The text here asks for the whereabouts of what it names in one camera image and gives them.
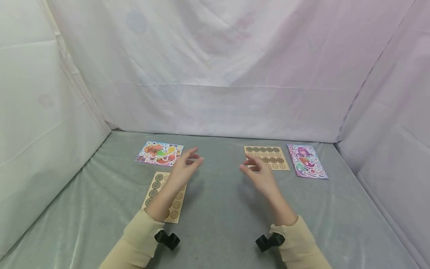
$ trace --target sticker sheet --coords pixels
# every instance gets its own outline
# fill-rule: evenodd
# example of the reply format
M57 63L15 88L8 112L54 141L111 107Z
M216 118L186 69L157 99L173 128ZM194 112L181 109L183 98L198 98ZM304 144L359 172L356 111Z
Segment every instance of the sticker sheet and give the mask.
M181 156L184 146L148 141L137 156L137 162L173 166Z
M315 179L329 178L312 146L292 144L287 146L298 176Z
M151 186L149 187L148 193L146 194L145 200L142 205L142 209L146 208L151 201L157 196L158 192L164 187L165 183L169 179L170 173L167 172L155 172L154 178L152 179ZM176 195L172 206L167 210L164 222L167 223L178 223L179 216L181 215L182 204L184 202L184 195L187 186L185 185L180 192Z
M244 146L245 154L254 155L263 160L263 162L270 165L272 170L289 171L287 160L280 147L266 147L266 146Z

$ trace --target beige sleeve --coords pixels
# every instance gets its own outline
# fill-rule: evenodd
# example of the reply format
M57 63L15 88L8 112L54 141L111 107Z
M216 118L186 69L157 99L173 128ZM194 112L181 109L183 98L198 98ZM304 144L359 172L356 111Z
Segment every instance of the beige sleeve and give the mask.
M157 222L141 209L124 230L100 269L145 268L154 257L158 242L154 236L163 229L164 223Z
M301 216L293 226L272 225L270 233L282 234L285 242L279 247L288 269L331 269L316 245L315 238Z

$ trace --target tent wall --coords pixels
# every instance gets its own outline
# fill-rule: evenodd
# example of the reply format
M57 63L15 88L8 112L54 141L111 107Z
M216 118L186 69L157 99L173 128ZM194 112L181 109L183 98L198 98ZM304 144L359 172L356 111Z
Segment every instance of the tent wall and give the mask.
M0 259L110 132L44 3L0 3Z
M413 0L48 0L123 130L335 142Z
M417 0L376 63L339 150L420 268L430 268L430 2Z

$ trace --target cartoon character sticker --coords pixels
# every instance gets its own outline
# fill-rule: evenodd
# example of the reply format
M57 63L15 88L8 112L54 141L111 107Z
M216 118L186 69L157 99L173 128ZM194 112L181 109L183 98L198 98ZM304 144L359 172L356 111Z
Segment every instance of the cartoon character sticker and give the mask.
M148 141L140 151L136 162L173 166L181 156L184 146L163 142Z
M292 144L287 146L298 176L315 179L329 178L312 146Z

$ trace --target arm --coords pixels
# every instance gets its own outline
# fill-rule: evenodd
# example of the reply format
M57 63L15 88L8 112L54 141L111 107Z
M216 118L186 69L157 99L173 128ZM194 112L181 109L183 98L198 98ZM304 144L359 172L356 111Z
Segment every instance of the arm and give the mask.
M288 269L331 269L302 217L297 216L282 196L272 169L261 159L249 159L240 166L255 187L266 197L275 215L270 232L282 234L285 242L279 247L282 260Z
M196 169L203 163L197 148L184 153L173 166L169 180L151 204L140 210L124 230L100 269L145 268L154 257L158 242L154 236L164 227L164 216L178 192L190 180Z

